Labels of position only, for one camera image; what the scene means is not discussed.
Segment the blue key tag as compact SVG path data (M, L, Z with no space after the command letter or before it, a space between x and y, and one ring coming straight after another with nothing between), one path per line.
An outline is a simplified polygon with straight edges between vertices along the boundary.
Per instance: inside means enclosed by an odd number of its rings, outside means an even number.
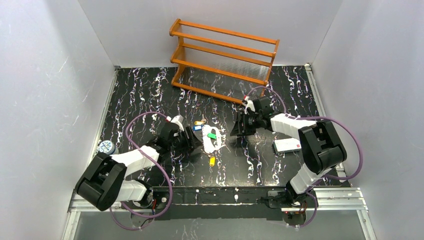
M201 131L203 128L203 125L195 125L192 127L193 131Z

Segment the silver metal keyring plate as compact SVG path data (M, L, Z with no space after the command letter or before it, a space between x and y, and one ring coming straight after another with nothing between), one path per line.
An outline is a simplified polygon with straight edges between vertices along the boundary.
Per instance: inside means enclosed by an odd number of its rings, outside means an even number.
M220 150L224 146L223 135L220 130L215 126L210 126L208 124L203 125L202 127L202 141L203 141L203 150L207 154L212 154L215 151ZM207 136L208 133L213 133L217 135L217 139L211 139Z

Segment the green key tag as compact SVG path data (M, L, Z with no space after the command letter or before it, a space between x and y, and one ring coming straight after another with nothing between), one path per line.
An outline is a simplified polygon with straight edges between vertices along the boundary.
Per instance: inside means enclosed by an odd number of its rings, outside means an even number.
M216 134L214 134L214 133L208 133L207 134L207 136L210 138L210 139L214 139L214 140L216 140L217 139L217 135Z

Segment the yellow key tag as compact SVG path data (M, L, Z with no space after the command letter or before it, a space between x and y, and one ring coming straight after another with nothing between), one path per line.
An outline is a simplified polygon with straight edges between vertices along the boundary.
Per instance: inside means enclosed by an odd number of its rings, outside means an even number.
M209 166L214 167L216 163L216 158L214 156L209 158Z

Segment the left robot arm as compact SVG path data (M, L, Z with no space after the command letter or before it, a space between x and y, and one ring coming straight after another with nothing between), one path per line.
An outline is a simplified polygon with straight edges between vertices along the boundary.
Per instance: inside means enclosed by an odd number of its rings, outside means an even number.
M149 206L153 189L143 180L127 180L131 174L159 163L170 152L191 153L203 144L189 126L166 122L158 135L140 149L119 154L98 152L75 185L75 192L97 210L117 202Z

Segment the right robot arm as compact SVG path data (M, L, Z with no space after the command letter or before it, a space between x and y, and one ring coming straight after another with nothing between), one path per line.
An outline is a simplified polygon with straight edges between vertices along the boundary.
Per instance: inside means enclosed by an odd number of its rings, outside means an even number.
M263 96L245 99L245 110L236 115L231 136L252 136L263 128L290 136L300 143L303 165L275 198L285 204L302 202L320 179L336 165L347 159L347 152L330 120L295 119L274 110L271 101Z

